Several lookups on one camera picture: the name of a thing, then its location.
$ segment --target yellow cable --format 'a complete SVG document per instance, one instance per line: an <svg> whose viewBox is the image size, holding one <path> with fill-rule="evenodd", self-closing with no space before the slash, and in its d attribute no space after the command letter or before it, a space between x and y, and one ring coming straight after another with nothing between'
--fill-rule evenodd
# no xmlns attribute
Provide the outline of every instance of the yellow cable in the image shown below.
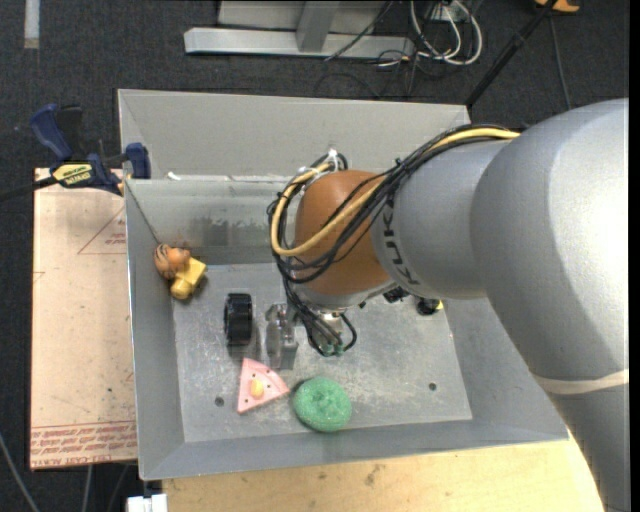
<svg viewBox="0 0 640 512"><path fill-rule="evenodd" d="M449 135L448 137L445 137L438 143L434 144L429 149L429 151L432 151L450 142L456 142L456 141L468 139L471 137L495 137L498 139L515 139L518 135L520 134L517 132L512 132L509 130L500 130L498 128L472 128L464 132L454 133L453 135ZM278 201L275 212L273 214L273 220L271 222L271 247L273 248L276 254L279 254L280 256L299 256L300 254L315 247L316 245L318 245L318 243L321 240L326 238L327 235L329 235L329 233L333 231L338 224L343 222L349 215L351 215L351 213L354 210L359 209L367 201L367 199L369 199L373 195L373 193L376 191L376 189L380 185L380 183L377 183L375 186L367 190L366 193L364 193L356 201L354 201L349 206L347 206L344 210L342 210L331 222L329 222L324 228L322 228L320 231L318 231L315 235L313 235L311 238L306 240L304 243L298 245L297 247L293 247L292 249L284 249L278 243L278 225L280 224L280 217L282 215L282 211L284 209L284 205L288 197L288 193L290 191L293 191L296 185L302 182L308 181L309 179L311 179L311 177L318 174L318 172L322 172L322 170L325 170L327 167L328 165L321 166L317 170L309 171L299 176L298 178L294 179L291 182L291 184L285 189L284 193L280 197L280 201ZM383 175L380 175L374 179L378 179L382 177Z"/></svg>

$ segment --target white object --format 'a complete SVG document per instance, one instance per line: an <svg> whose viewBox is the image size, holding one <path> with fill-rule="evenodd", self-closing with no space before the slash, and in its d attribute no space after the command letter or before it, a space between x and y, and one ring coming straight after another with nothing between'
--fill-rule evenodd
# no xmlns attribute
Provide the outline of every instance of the white object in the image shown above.
<svg viewBox="0 0 640 512"><path fill-rule="evenodd" d="M127 512L168 512L166 494L154 494L150 498L133 496L127 499Z"/></svg>

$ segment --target blue clamp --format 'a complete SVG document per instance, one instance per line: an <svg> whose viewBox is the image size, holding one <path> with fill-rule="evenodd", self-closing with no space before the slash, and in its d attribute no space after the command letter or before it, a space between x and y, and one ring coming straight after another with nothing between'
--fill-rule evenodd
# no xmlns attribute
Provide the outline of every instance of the blue clamp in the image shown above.
<svg viewBox="0 0 640 512"><path fill-rule="evenodd" d="M147 150L139 142L129 144L122 155L109 158L104 162L96 153L90 153L82 162L72 160L74 152L56 122L57 112L58 107L54 103L45 105L31 116L29 124L40 143L55 153L57 161L49 171L51 176L63 187L92 187L121 195L118 185L122 183L122 180L111 172L108 165L121 164L125 161L131 162L133 178L149 179L151 177L151 164ZM74 168L69 164L88 164L91 169L87 171L77 166Z"/></svg>

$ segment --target gray robot arm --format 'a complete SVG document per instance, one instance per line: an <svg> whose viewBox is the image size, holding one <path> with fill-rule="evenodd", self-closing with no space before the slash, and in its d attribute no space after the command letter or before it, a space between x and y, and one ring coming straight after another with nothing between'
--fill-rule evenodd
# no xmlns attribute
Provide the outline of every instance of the gray robot arm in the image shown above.
<svg viewBox="0 0 640 512"><path fill-rule="evenodd" d="M421 297L486 296L574 432L610 510L630 510L628 100L427 162L373 226Z"/></svg>

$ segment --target brown cardboard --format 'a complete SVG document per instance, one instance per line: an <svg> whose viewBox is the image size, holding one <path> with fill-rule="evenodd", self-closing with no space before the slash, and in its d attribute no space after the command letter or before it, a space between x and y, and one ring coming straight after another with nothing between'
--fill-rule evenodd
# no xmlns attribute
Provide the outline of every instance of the brown cardboard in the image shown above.
<svg viewBox="0 0 640 512"><path fill-rule="evenodd" d="M34 194L32 469L137 458L124 200Z"/></svg>
<svg viewBox="0 0 640 512"><path fill-rule="evenodd" d="M603 512L570 440L162 481L171 512Z"/></svg>

